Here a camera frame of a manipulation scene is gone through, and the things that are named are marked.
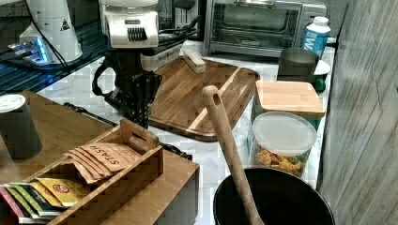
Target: wooden wall panel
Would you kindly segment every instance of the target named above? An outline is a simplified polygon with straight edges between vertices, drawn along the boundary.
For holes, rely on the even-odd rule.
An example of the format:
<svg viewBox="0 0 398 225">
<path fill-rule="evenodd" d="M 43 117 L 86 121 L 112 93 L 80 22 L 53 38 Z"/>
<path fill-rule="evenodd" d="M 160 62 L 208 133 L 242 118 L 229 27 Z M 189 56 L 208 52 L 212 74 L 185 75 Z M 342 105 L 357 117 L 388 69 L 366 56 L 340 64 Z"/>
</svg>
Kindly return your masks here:
<svg viewBox="0 0 398 225">
<path fill-rule="evenodd" d="M 337 224 L 398 224 L 398 1 L 352 0 L 319 189 Z"/>
</svg>

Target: kitchen counter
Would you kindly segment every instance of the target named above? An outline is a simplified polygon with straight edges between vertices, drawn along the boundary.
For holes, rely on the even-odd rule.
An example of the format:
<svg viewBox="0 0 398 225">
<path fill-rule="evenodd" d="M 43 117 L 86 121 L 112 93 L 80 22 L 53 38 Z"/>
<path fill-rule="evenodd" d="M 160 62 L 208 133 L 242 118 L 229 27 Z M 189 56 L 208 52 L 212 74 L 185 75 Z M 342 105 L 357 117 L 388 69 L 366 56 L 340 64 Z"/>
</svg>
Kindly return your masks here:
<svg viewBox="0 0 398 225">
<path fill-rule="evenodd" d="M 186 41 L 183 48 L 193 48 L 197 51 L 202 50 L 201 42 Z M 324 53 L 323 60 L 332 66 L 334 49 L 327 48 Z M 267 58 L 250 57 L 245 55 L 231 55 L 231 54 L 218 54 L 205 59 L 231 64 L 243 68 L 250 68 L 257 71 L 261 80 L 276 81 L 278 71 L 278 61 L 269 60 Z M 118 123 L 121 116 L 118 112 L 109 106 L 103 97 L 95 96 L 91 91 L 91 82 L 94 73 L 100 66 L 103 58 L 83 67 L 82 69 L 70 74 L 68 77 L 46 87 L 38 92 L 52 101 L 63 104 L 69 102 L 76 106 L 84 107 L 89 112 L 98 116 L 104 117 L 115 123 Z M 327 77 L 327 89 L 324 93 L 320 94 L 325 106 L 329 100 L 329 84 L 330 74 Z M 99 78 L 99 86 L 103 92 L 113 90 L 115 81 L 115 74 L 111 69 L 105 70 Z M 250 127 L 250 114 L 252 109 L 252 101 L 249 102 L 244 113 L 238 119 L 233 134 L 237 143 L 237 148 L 241 160 L 245 167 L 248 167 L 249 151 L 247 149 L 247 134 Z M 308 182 L 313 187 L 316 187 L 316 180 L 318 176 L 318 168 L 320 161 L 320 150 L 323 141 L 323 132 L 325 126 L 325 117 L 321 119 L 318 129 L 318 138 L 311 150 L 307 166 L 305 167 L 302 179 Z M 193 155 L 193 161 L 201 166 L 200 173 L 200 190 L 199 190 L 199 211 L 195 221 L 198 224 L 214 224 L 213 219 L 213 197 L 220 182 L 229 175 L 228 167 L 222 155 L 222 150 L 218 142 L 200 142 L 194 139 L 183 137 L 169 131 L 165 131 L 156 127 L 149 127 L 149 130 L 159 136 L 160 141 L 163 143 L 170 143 Z"/>
</svg>

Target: wooden spoon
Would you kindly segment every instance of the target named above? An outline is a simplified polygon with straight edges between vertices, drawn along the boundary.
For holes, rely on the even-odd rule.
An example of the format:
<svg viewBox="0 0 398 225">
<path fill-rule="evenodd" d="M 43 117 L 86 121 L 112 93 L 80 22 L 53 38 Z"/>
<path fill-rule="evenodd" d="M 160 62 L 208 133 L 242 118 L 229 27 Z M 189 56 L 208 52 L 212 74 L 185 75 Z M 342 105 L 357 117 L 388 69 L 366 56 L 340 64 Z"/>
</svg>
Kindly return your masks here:
<svg viewBox="0 0 398 225">
<path fill-rule="evenodd" d="M 250 190 L 248 179 L 243 170 L 239 153 L 237 152 L 237 145 L 232 135 L 219 90 L 216 86 L 210 85 L 203 89 L 202 94 L 208 115 L 216 131 L 217 139 L 222 147 L 222 152 L 228 164 L 229 171 L 232 174 L 235 186 L 237 187 L 237 193 L 243 201 L 250 224 L 265 224 L 255 207 L 252 191 Z"/>
</svg>

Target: wooden handle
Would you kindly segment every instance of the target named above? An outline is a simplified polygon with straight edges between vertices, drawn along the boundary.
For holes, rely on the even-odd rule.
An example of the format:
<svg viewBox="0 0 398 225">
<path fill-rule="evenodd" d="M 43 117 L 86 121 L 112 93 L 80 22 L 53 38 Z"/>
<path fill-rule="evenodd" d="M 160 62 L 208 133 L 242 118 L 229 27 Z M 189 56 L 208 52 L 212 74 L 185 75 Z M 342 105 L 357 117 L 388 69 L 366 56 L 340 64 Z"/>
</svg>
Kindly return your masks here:
<svg viewBox="0 0 398 225">
<path fill-rule="evenodd" d="M 158 136 L 126 118 L 120 120 L 120 129 L 123 141 L 141 155 L 159 145 Z"/>
<path fill-rule="evenodd" d="M 235 144 L 234 136 L 232 135 L 226 111 L 217 87 L 213 85 L 205 87 L 203 89 L 203 100 L 220 146 L 222 147 L 222 152 L 228 164 L 229 171 L 237 186 L 237 193 L 245 206 L 246 215 L 252 225 L 264 224 L 255 207 L 249 182 L 243 170 L 242 162 L 237 152 L 237 145 Z"/>
</svg>

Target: wooden table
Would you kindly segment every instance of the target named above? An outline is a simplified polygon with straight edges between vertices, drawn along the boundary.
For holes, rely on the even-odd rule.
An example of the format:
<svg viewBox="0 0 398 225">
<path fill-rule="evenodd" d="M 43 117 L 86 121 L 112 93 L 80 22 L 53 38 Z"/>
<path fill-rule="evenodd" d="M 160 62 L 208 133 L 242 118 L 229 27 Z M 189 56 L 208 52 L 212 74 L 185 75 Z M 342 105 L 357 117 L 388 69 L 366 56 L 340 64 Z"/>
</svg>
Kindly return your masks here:
<svg viewBox="0 0 398 225">
<path fill-rule="evenodd" d="M 69 149 L 111 128 L 34 93 L 23 92 L 23 95 L 43 150 L 26 162 L 17 163 L 0 139 L 0 184 L 24 180 L 61 158 Z M 164 151 L 164 173 L 103 224 L 173 224 L 174 221 L 192 224 L 198 210 L 198 188 L 199 165 Z"/>
</svg>

